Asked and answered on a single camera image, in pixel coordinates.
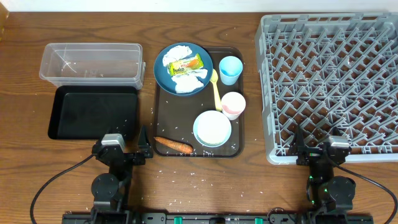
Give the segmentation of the dark blue plate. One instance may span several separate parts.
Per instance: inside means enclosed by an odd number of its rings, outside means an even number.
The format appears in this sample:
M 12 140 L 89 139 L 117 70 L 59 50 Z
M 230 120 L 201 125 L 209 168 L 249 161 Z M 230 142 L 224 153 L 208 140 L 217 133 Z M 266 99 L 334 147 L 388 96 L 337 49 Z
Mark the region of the dark blue plate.
M 169 65 L 167 67 L 165 67 L 165 66 L 163 66 L 163 63 L 162 63 L 163 56 L 172 47 L 175 47 L 177 45 L 186 45 L 191 48 L 192 53 L 185 58 L 194 57 L 196 54 L 200 54 L 200 57 L 204 63 L 203 68 L 208 70 L 208 74 L 207 74 L 206 78 L 199 78 L 199 80 L 204 84 L 204 87 L 197 88 L 196 90 L 194 90 L 191 93 L 182 93 L 182 94 L 176 93 L 176 91 L 175 91 L 176 83 L 172 81 L 173 76 L 171 76 L 169 73 Z M 176 95 L 176 96 L 192 96 L 192 95 L 195 95 L 195 94 L 199 93 L 200 91 L 202 91 L 207 86 L 207 84 L 210 82 L 212 71 L 213 71 L 213 61 L 212 61 L 212 58 L 211 58 L 210 54 L 208 53 L 208 51 L 197 44 L 193 44 L 193 43 L 189 43 L 189 42 L 179 42 L 179 43 L 172 44 L 172 45 L 164 48 L 163 50 L 160 51 L 160 53 L 158 54 L 158 56 L 155 60 L 155 63 L 154 63 L 154 76 L 155 76 L 155 80 L 156 80 L 157 84 L 166 92 Z

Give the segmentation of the white tissue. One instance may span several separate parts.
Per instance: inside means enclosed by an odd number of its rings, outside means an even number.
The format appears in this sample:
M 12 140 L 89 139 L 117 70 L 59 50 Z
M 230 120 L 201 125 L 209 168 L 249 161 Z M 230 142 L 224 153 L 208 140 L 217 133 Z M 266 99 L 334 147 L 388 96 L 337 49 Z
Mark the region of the white tissue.
M 208 70 L 201 68 L 192 70 L 183 75 L 174 75 L 172 81 L 176 83 L 175 91 L 178 94 L 191 93 L 197 88 L 204 87 L 199 78 L 206 78 Z
M 192 50 L 189 46 L 186 45 L 177 45 L 172 47 L 162 59 L 163 66 L 167 67 L 168 64 L 172 62 L 176 62 L 181 60 L 192 53 Z

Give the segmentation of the pink white plastic cup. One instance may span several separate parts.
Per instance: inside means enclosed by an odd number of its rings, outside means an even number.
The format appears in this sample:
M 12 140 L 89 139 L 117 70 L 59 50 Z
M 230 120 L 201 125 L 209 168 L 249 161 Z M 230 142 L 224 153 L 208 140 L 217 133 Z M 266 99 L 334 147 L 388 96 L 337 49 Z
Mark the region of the pink white plastic cup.
M 246 100 L 238 92 L 229 92 L 221 99 L 222 113 L 230 120 L 236 120 L 245 110 Z

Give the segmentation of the yellow green snack wrapper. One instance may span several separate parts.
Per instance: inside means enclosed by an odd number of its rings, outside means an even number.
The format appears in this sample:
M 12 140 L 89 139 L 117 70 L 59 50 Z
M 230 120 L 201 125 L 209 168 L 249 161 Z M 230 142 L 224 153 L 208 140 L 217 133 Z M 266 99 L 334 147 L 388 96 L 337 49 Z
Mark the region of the yellow green snack wrapper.
M 200 54 L 194 57 L 184 58 L 169 64 L 169 73 L 171 76 L 183 75 L 193 70 L 198 70 L 204 67 L 204 63 Z

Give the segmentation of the yellow plastic spoon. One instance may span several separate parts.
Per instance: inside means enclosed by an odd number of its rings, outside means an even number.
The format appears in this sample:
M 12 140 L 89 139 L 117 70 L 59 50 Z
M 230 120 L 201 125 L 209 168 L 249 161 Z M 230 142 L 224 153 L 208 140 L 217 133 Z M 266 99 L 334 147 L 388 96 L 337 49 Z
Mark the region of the yellow plastic spoon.
M 217 111 L 222 111 L 222 105 L 221 105 L 220 94 L 218 91 L 217 81 L 218 81 L 218 73 L 215 69 L 213 69 L 211 78 L 210 78 L 210 82 L 213 85 L 215 108 Z

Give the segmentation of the light blue plastic cup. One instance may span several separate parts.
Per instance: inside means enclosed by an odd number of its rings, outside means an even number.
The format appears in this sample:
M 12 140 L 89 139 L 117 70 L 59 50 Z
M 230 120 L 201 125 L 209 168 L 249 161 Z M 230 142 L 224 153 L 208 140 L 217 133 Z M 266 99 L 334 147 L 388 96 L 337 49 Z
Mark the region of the light blue plastic cup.
M 243 71 L 243 63 L 235 56 L 227 56 L 220 61 L 219 70 L 222 83 L 234 85 Z

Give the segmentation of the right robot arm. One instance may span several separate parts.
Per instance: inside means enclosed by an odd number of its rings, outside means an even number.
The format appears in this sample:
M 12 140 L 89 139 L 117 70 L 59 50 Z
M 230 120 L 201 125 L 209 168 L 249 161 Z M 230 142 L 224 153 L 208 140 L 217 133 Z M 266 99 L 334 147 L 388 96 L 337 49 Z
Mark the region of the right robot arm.
M 353 209 L 355 181 L 336 176 L 334 168 L 346 161 L 351 152 L 346 137 L 338 128 L 333 128 L 317 147 L 306 145 L 302 128 L 298 127 L 289 147 L 289 152 L 297 156 L 298 166 L 308 166 L 307 198 L 313 209 L 302 217 L 307 223 L 347 223 L 346 212 Z

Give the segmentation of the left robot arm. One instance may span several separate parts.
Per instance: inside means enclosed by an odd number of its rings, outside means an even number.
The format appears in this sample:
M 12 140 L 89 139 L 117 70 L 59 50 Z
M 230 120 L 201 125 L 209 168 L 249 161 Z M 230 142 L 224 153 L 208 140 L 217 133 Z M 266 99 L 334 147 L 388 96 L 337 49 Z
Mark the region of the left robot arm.
M 129 189 L 134 166 L 143 166 L 154 153 L 149 143 L 146 127 L 139 133 L 137 152 L 126 152 L 122 134 L 105 134 L 92 148 L 97 161 L 109 167 L 109 171 L 97 176 L 92 185 L 93 208 L 99 213 L 121 214 L 127 210 Z

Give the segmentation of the grey dishwasher rack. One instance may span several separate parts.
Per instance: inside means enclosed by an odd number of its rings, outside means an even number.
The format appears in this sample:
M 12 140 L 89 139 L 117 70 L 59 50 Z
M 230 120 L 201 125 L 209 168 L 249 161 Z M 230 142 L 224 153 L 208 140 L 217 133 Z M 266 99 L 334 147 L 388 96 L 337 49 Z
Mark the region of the grey dishwasher rack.
M 274 14 L 254 38 L 267 160 L 294 164 L 338 128 L 350 163 L 397 160 L 397 14 Z

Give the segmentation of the clear plastic waste bin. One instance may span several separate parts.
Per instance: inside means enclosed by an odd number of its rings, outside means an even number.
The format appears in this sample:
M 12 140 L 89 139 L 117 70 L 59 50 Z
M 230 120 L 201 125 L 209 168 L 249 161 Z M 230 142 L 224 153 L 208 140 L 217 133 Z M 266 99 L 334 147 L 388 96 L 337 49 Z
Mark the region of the clear plastic waste bin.
M 39 77 L 63 85 L 144 85 L 143 49 L 135 43 L 51 43 L 44 48 Z

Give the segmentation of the orange carrot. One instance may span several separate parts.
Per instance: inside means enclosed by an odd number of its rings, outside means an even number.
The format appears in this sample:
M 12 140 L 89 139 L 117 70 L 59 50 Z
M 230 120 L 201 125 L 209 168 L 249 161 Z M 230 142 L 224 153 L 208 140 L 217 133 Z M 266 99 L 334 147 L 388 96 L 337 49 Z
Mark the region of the orange carrot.
M 185 144 L 182 142 L 174 141 L 171 139 L 163 138 L 163 137 L 158 137 L 156 136 L 155 141 L 160 143 L 163 146 L 169 147 L 175 151 L 184 153 L 184 154 L 191 154 L 193 152 L 193 147 L 189 144 Z

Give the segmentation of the black plastic bin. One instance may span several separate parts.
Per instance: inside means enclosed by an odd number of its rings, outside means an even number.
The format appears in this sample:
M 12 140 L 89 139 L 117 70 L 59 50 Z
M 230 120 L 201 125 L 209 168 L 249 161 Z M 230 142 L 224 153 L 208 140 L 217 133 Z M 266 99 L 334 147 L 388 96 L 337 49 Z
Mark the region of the black plastic bin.
M 50 117 L 50 139 L 100 139 L 136 135 L 138 97 L 132 86 L 77 86 L 57 88 Z

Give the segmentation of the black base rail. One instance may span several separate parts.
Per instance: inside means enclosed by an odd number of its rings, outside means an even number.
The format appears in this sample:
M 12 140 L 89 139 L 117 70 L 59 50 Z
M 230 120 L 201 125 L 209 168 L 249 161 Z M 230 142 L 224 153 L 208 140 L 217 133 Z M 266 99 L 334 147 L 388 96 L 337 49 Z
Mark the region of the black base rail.
M 116 214 L 64 214 L 63 224 L 132 223 L 132 224 L 266 224 L 297 223 L 293 215 L 167 215 L 165 213 Z

